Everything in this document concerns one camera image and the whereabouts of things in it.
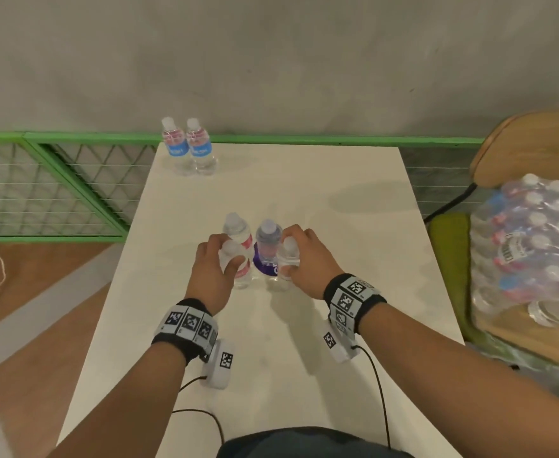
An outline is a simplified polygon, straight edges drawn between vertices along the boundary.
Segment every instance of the tabletop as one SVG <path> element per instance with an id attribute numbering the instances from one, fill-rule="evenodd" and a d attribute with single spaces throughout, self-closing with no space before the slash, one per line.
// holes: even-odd
<path id="1" fill-rule="evenodd" d="M 232 211 L 253 232 L 265 218 L 313 228 L 342 268 L 463 343 L 398 148 L 216 144 L 214 151 L 220 159 L 214 176 L 180 177 L 159 146 L 60 440 L 145 352 L 166 310 L 184 295 L 197 244 L 220 232 Z M 176 408 L 214 412 L 227 439 L 324 426 L 386 443 L 370 362 L 360 354 L 337 364 L 318 335 L 326 304 L 295 288 L 270 291 L 255 275 L 216 316 L 219 337 L 236 346 L 229 387 L 192 385 Z M 418 458 L 459 456 L 375 363 L 392 445 Z M 201 362 L 193 361 L 183 383 L 200 373 Z M 177 413 L 158 456 L 174 458 L 178 449 L 212 457 L 219 445 L 212 418 Z"/>

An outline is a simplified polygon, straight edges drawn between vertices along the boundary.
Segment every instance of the hand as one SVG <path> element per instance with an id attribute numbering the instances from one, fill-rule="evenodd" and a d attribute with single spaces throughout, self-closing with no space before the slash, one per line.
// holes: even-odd
<path id="1" fill-rule="evenodd" d="M 301 263 L 299 267 L 282 267 L 279 272 L 291 277 L 292 282 L 308 296 L 323 299 L 324 289 L 330 280 L 344 271 L 312 229 L 303 231 L 299 225 L 292 225 L 284 230 L 282 242 L 288 236 L 299 245 Z"/>
<path id="2" fill-rule="evenodd" d="M 201 300 L 212 315 L 226 306 L 239 265 L 245 260 L 242 255 L 233 257 L 222 272 L 218 251 L 228 239 L 225 234 L 213 234 L 207 242 L 197 246 L 195 263 L 184 295 L 184 299 L 194 297 Z"/>

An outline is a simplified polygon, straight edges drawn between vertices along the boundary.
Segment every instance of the gray wall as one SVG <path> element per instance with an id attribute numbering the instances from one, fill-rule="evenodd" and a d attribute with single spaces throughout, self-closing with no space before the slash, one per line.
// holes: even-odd
<path id="1" fill-rule="evenodd" d="M 485 135 L 559 107 L 559 0 L 0 0 L 0 129 Z"/>

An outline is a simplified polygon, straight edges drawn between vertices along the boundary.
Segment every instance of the right hand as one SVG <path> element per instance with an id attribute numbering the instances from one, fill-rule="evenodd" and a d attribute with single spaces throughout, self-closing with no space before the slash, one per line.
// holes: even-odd
<path id="1" fill-rule="evenodd" d="M 330 280 L 344 271 L 312 229 L 303 231 L 299 225 L 292 225 L 284 230 L 282 242 L 288 236 L 297 241 L 301 262 L 298 267 L 285 266 L 279 272 L 289 276 L 292 282 L 308 296 L 313 299 L 323 299 L 324 289 Z"/>

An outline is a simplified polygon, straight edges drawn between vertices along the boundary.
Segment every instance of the blue bottle label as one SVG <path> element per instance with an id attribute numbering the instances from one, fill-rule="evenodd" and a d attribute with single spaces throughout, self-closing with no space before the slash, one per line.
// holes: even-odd
<path id="1" fill-rule="evenodd" d="M 267 275 L 269 277 L 276 277 L 278 275 L 278 265 L 277 261 L 275 262 L 268 262 L 268 261 L 261 261 L 260 255 L 258 253 L 258 243 L 254 243 L 254 259 L 252 261 L 254 267 L 256 267 L 260 273 Z"/>
<path id="2" fill-rule="evenodd" d="M 199 146 L 193 146 L 193 156 L 203 157 L 212 153 L 212 142 L 203 143 Z"/>
<path id="3" fill-rule="evenodd" d="M 169 151 L 169 155 L 173 157 L 180 157 L 185 156 L 189 152 L 189 144 L 184 140 L 179 145 L 167 145 L 167 150 Z"/>

